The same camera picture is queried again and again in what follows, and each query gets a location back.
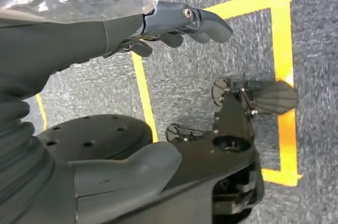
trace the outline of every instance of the yellow square marking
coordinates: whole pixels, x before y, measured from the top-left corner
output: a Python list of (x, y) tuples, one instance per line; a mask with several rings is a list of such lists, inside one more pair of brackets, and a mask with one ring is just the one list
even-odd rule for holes
[[(291, 0), (231, 0), (205, 10), (223, 19), (236, 17), (259, 10), (271, 9), (272, 45), (276, 80), (284, 80), (293, 87), (293, 65), (290, 2)], [(145, 120), (152, 130), (153, 141), (158, 141), (149, 94), (142, 59), (132, 53)], [(262, 169), (267, 182), (297, 186), (301, 175), (297, 170), (297, 148), (295, 110), (278, 116), (281, 170)]]
[(35, 96), (36, 98), (36, 102), (38, 103), (38, 109), (41, 113), (41, 116), (42, 117), (42, 120), (44, 121), (44, 125), (42, 130), (47, 130), (47, 116), (46, 112), (45, 111), (44, 103), (42, 102), (42, 99), (41, 98), (40, 94), (36, 94)]

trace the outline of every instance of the floor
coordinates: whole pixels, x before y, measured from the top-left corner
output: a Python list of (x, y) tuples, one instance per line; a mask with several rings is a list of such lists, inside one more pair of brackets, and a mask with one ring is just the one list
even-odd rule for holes
[[(163, 1), (198, 8), (236, 1), (217, 8), (232, 16), (227, 21), (234, 35), (226, 44), (199, 45), (189, 38), (179, 49), (155, 44), (154, 53), (143, 64), (134, 58), (136, 70), (130, 54), (72, 66), (52, 76), (41, 95), (29, 100), (32, 112), (28, 120), (38, 133), (78, 116), (125, 114), (152, 121), (158, 140), (164, 140), (164, 129), (171, 122), (208, 129), (216, 110), (210, 97), (214, 78), (243, 71), (250, 78), (274, 78), (281, 66), (276, 64), (277, 49), (290, 49), (287, 55), (293, 56), (293, 83), (300, 98), (295, 126), (281, 131), (284, 123), (294, 124), (292, 114), (255, 122), (266, 194), (246, 223), (338, 223), (338, 0), (291, 0), (290, 5), (273, 0), (274, 9), (247, 14), (238, 11), (248, 12), (264, 1)], [(278, 5), (286, 17), (272, 17)], [(290, 35), (275, 32), (275, 26), (290, 28), (286, 8), (290, 8), (292, 42)], [(146, 111), (146, 91), (140, 78), (142, 65), (150, 111)], [(143, 90), (138, 84), (143, 84)], [(297, 142), (293, 142), (293, 129)]]

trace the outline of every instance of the bolt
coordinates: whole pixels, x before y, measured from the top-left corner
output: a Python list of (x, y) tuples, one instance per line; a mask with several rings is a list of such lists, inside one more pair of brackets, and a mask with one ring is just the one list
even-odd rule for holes
[(184, 17), (189, 21), (192, 19), (192, 11), (190, 8), (186, 7), (183, 10)]

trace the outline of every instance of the small wheel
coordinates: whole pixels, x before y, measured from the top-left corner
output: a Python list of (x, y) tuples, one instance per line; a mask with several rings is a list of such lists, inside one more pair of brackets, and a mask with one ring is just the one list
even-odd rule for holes
[(95, 115), (56, 125), (38, 137), (55, 159), (123, 160), (152, 144), (145, 122), (122, 115)]
[(179, 131), (177, 130), (177, 127), (179, 127), (179, 124), (172, 123), (167, 127), (165, 130), (165, 136), (167, 138), (167, 141), (172, 142), (177, 138), (179, 136)]
[(216, 106), (222, 106), (223, 94), (229, 87), (229, 81), (227, 78), (217, 78), (211, 87), (211, 99)]

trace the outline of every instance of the black round base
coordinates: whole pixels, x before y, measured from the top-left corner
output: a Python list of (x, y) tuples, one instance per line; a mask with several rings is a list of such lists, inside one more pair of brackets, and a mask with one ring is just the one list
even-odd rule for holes
[(94, 115), (56, 125), (38, 137), (57, 160), (123, 160), (152, 143), (145, 122), (122, 115)]

